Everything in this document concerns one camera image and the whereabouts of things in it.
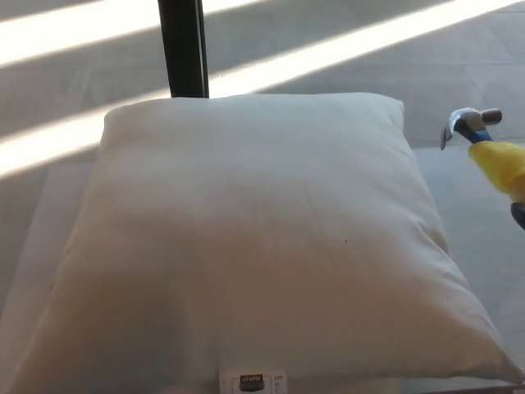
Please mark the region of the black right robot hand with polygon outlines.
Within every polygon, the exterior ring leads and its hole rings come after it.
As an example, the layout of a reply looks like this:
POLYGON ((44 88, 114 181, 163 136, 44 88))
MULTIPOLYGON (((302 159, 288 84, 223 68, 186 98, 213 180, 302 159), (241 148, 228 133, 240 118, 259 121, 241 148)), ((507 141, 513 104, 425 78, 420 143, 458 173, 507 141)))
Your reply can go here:
POLYGON ((513 202, 510 205, 510 212, 514 221, 525 230, 525 205, 518 202, 513 202))

